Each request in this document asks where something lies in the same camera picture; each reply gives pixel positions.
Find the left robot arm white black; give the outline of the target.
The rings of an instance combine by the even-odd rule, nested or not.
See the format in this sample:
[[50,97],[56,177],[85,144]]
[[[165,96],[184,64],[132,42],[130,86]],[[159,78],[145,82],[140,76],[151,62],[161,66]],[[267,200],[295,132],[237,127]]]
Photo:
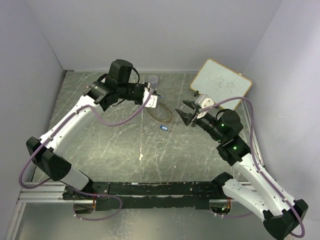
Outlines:
[[109,72],[89,84],[75,106],[51,130],[40,138],[31,137],[27,140],[26,146],[30,154],[28,162],[35,164],[49,179],[73,188],[81,199],[89,199],[94,192],[94,182],[73,167],[63,155],[78,131],[99,119],[102,113],[119,100],[132,101],[140,107],[121,122],[103,122],[103,125],[123,125],[151,102],[156,90],[149,83],[129,82],[131,73],[135,71],[133,64],[126,60],[113,61]]

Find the metal disc keyring holder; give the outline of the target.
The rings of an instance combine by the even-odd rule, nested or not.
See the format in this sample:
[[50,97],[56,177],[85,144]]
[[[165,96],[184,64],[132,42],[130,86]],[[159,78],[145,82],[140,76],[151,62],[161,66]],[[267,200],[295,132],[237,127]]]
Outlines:
[[159,123],[169,124],[174,121],[174,116],[172,111],[162,101],[159,101],[155,108],[145,107],[145,110],[153,120]]

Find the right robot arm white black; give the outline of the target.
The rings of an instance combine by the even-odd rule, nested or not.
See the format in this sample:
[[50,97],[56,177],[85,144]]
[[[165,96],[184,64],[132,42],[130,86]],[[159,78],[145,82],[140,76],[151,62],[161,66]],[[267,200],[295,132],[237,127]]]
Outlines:
[[253,144],[247,144],[239,133],[243,129],[238,113],[231,109],[222,109],[216,116],[208,113],[209,106],[203,101],[183,101],[192,109],[179,114],[186,126],[199,126],[219,143],[216,148],[220,157],[240,172],[254,187],[247,189],[226,172],[213,181],[212,193],[218,199],[225,196],[238,201],[263,223],[267,232],[276,240],[293,235],[297,226],[301,228],[299,238],[304,237],[303,219],[309,208],[303,199],[295,199],[286,192],[256,159]]

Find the blue key tag with key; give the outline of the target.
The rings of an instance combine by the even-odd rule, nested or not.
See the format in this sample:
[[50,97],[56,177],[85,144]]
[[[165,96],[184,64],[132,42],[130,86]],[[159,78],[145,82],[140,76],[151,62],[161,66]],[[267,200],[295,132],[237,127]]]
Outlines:
[[168,126],[166,126],[166,125],[161,125],[160,129],[163,130],[163,131],[166,131],[166,132],[170,131],[170,128]]

